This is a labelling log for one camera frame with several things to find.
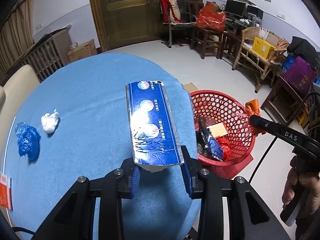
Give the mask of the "blue tablecloth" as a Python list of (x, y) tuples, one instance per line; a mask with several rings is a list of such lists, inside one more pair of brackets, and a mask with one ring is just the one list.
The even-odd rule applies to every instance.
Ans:
[[(141, 57), (108, 53), (70, 63), (45, 79), (16, 114), (5, 163), (14, 226), (36, 231), (79, 176), (104, 177), (131, 157), (125, 86), (151, 80), (164, 83), (179, 142), (196, 157), (189, 94), (162, 67)], [(55, 109), (60, 120), (55, 132), (47, 134), (41, 117)], [(18, 153), (19, 122), (35, 127), (41, 136), (34, 162)]]

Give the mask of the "orange and white medicine box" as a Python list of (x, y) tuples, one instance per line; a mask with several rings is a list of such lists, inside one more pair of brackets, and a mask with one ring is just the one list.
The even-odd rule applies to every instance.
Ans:
[(0, 173), (0, 205), (12, 210), (11, 178), (2, 172)]

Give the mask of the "metal frame chair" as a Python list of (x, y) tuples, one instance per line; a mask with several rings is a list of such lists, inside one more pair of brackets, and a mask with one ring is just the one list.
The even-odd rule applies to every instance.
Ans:
[(188, 2), (185, 0), (178, 0), (178, 4), (181, 11), (182, 19), (185, 23), (164, 23), (161, 13), (160, 5), (160, 14), (161, 14), (161, 23), (168, 30), (167, 39), (163, 39), (162, 43), (165, 44), (168, 48), (171, 48), (173, 44), (176, 46), (182, 46), (180, 40), (185, 39), (190, 40), (192, 29), (195, 25), (194, 17), (190, 14), (188, 9)]

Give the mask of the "crushed blue toothpaste box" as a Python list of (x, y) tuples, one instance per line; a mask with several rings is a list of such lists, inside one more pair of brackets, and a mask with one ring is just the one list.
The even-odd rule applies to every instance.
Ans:
[(208, 128), (205, 131), (196, 131), (196, 141), (199, 154), (205, 156), (206, 158), (223, 161), (223, 149), (217, 140), (212, 136)]

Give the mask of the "white thin tube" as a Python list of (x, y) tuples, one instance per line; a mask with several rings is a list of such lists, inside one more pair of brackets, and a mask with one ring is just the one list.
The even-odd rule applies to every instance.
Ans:
[(10, 137), (12, 134), (12, 130), (13, 130), (13, 126), (15, 124), (15, 120), (16, 120), (16, 116), (14, 116), (9, 132), (8, 132), (8, 136), (7, 136), (7, 140), (5, 143), (5, 148), (4, 148), (4, 155), (3, 155), (3, 165), (2, 165), (2, 172), (5, 173), (5, 163), (6, 163), (6, 158), (7, 158), (7, 152), (8, 152), (8, 145), (9, 145), (9, 141), (10, 141)]

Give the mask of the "yellow cardboard box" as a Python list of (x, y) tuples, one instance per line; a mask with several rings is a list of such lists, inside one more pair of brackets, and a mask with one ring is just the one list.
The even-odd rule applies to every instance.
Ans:
[(255, 37), (252, 50), (263, 59), (268, 60), (276, 47), (259, 37)]

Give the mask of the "purple shopping bag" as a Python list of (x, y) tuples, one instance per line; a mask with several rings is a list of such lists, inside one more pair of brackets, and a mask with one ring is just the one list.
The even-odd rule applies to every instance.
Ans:
[(297, 56), (290, 68), (281, 77), (299, 94), (306, 96), (312, 83), (316, 79), (316, 73), (303, 58)]

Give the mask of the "red and beige hanging clothes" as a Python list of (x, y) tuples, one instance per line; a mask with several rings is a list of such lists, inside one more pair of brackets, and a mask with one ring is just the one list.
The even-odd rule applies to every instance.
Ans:
[(182, 19), (178, 0), (160, 0), (164, 23), (185, 23)]

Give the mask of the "red bag on chair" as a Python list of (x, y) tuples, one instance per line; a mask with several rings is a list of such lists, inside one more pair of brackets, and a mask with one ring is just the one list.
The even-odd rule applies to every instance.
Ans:
[(220, 7), (215, 2), (207, 2), (198, 13), (196, 26), (198, 28), (224, 32), (226, 14), (219, 11)]

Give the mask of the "crumpled blue plastic bag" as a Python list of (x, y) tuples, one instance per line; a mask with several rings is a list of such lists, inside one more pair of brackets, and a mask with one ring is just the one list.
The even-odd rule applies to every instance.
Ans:
[(17, 146), (20, 156), (27, 156), (30, 162), (38, 159), (40, 154), (41, 136), (35, 127), (25, 122), (19, 122), (15, 127), (15, 134), (18, 137)]

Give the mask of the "red plastic waste basket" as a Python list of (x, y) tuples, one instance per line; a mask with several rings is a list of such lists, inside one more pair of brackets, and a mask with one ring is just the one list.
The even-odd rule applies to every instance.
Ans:
[(202, 166), (227, 168), (251, 161), (251, 151), (255, 137), (248, 127), (249, 117), (245, 107), (233, 97), (215, 90), (198, 90), (190, 94), (194, 113), (195, 128), (204, 125), (204, 130), (210, 130), (217, 140), (225, 137), (230, 142), (232, 150), (227, 161), (217, 161), (199, 154)]

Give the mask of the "crumpled white paper ball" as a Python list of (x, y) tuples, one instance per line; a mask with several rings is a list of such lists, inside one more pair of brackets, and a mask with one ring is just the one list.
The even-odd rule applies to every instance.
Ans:
[(52, 134), (55, 132), (59, 123), (59, 113), (55, 109), (52, 114), (46, 113), (41, 117), (41, 125), (45, 133)]

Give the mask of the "red plastic bag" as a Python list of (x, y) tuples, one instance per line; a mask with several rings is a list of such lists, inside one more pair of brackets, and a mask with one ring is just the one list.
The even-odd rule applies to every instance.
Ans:
[(217, 142), (223, 151), (223, 161), (227, 161), (232, 154), (232, 150), (230, 148), (231, 142), (225, 137), (217, 138)]

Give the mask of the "brown cardboard box on floor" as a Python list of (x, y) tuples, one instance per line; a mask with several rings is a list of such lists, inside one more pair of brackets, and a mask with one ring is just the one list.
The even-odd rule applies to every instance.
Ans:
[(84, 59), (97, 54), (98, 52), (95, 47), (95, 42), (92, 39), (71, 49), (67, 55), (68, 55), (69, 61), (74, 62), (74, 61), (78, 61), (80, 59)]

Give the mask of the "black computer monitor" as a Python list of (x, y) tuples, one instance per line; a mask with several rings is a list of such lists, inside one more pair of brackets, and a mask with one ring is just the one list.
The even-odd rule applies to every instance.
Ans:
[(225, 12), (237, 17), (243, 17), (245, 13), (247, 3), (235, 1), (235, 0), (227, 0), (225, 6)]

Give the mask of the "beige curtain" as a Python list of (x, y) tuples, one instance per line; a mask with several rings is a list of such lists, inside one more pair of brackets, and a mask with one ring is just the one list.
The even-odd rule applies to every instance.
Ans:
[(34, 0), (19, 0), (1, 26), (1, 75), (33, 44)]

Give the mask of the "brown wooden double door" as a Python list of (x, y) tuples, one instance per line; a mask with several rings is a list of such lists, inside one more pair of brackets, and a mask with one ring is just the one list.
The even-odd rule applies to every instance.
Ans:
[(89, 0), (101, 51), (159, 39), (160, 0)]

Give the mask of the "orange-red wrapper with fringe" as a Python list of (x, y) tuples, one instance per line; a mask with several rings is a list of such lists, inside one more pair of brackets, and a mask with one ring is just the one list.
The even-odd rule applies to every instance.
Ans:
[[(249, 118), (253, 115), (260, 116), (260, 105), (259, 105), (258, 99), (253, 99), (251, 101), (246, 102), (245, 109)], [(263, 131), (260, 128), (255, 128), (250, 124), (250, 122), (248, 122), (248, 127), (255, 137), (258, 136), (259, 134), (261, 135), (266, 134), (266, 131)]]

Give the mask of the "wooden slatted crib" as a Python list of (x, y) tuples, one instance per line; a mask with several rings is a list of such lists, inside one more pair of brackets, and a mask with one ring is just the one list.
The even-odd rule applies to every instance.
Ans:
[(32, 67), (40, 82), (69, 64), (67, 54), (72, 44), (69, 35), (70, 28), (69, 25), (44, 34), (36, 44), (8, 67), (1, 65), (1, 85), (4, 85), (13, 74), (26, 64)]

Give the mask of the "dark wooden chair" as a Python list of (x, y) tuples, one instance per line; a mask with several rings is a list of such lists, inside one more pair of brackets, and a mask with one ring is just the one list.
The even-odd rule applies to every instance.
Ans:
[(190, 14), (194, 17), (195, 25), (193, 27), (191, 35), (190, 48), (194, 49), (198, 44), (201, 45), (200, 56), (204, 59), (206, 53), (209, 50), (216, 50), (216, 58), (220, 59), (220, 54), (222, 50), (222, 38), (224, 32), (198, 28), (196, 26), (196, 19), (199, 11), (206, 6), (206, 4), (200, 2), (188, 2), (188, 9)]

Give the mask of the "long blue toothpaste box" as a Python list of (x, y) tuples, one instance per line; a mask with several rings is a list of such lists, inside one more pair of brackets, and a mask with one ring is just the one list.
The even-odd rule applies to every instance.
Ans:
[(183, 165), (164, 83), (137, 81), (128, 83), (125, 90), (134, 163), (149, 172)]

